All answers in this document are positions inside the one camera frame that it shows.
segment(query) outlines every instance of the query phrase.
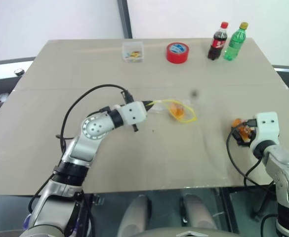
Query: roll of tape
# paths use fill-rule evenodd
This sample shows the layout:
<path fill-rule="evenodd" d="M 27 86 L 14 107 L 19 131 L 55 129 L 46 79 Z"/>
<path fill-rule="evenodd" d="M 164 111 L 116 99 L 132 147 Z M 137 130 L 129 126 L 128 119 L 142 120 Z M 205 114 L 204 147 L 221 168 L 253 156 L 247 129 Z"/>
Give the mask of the roll of tape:
<path fill-rule="evenodd" d="M 166 58 L 171 63 L 184 63 L 188 58 L 189 47 L 184 43 L 170 43 L 166 47 Z"/>

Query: small plastic box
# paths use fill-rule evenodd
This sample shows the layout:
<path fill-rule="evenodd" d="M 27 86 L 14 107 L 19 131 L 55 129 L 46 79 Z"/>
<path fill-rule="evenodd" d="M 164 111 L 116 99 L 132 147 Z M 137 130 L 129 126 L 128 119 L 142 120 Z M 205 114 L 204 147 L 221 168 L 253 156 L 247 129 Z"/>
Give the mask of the small plastic box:
<path fill-rule="evenodd" d="M 144 58 L 144 48 L 142 41 L 123 42 L 123 59 L 125 62 L 138 63 Z"/>

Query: beige table surface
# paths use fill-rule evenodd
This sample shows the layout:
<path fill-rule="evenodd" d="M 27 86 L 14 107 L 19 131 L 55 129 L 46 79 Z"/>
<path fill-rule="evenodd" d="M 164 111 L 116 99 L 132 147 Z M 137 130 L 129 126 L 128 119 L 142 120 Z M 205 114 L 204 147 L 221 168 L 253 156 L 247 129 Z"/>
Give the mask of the beige table surface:
<path fill-rule="evenodd" d="M 186 63 L 165 59 L 168 43 L 189 45 Z M 190 124 L 150 113 L 134 133 L 111 132 L 84 182 L 87 193 L 243 185 L 227 156 L 225 140 L 235 118 L 276 111 L 281 143 L 289 149 L 289 89 L 252 39 L 236 61 L 206 58 L 211 39 L 145 39 L 144 61 L 125 63 L 122 40 L 49 41 L 0 109 L 0 194 L 31 195 L 51 174 L 61 152 L 55 134 L 70 105 L 88 89 L 116 83 L 136 100 L 189 101 L 199 119 Z M 198 91 L 192 98 L 191 92 Z M 121 104 L 120 91 L 104 88 L 73 110 L 65 130 L 76 135 L 83 118 Z M 247 148 L 231 142 L 241 170 L 255 162 Z M 270 178 L 259 166 L 251 177 Z"/>

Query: sprite bottle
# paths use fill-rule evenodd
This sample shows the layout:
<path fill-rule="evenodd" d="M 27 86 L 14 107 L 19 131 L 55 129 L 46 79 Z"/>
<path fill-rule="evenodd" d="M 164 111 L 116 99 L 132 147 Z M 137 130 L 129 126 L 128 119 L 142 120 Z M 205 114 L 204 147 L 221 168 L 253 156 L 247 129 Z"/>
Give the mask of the sprite bottle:
<path fill-rule="evenodd" d="M 240 28 L 232 35 L 229 46 L 225 51 L 224 59 L 232 61 L 238 56 L 241 46 L 246 39 L 245 30 L 247 28 L 248 23 L 242 22 Z"/>

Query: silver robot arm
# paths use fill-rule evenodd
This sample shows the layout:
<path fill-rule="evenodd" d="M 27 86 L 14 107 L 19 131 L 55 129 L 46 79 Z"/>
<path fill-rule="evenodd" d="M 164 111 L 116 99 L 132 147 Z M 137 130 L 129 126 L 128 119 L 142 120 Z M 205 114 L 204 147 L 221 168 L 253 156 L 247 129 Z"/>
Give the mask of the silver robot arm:
<path fill-rule="evenodd" d="M 279 124 L 275 112 L 259 113 L 256 119 L 256 136 L 250 149 L 262 158 L 266 172 L 276 184 L 278 202 L 277 232 L 289 237 L 289 151 L 279 145 Z"/>
<path fill-rule="evenodd" d="M 82 183 L 96 156 L 101 141 L 115 128 L 142 122 L 147 117 L 143 102 L 87 117 L 81 133 L 74 138 L 53 177 L 41 192 L 29 220 L 29 228 L 20 237 L 67 237 L 75 227 L 82 200 Z"/>

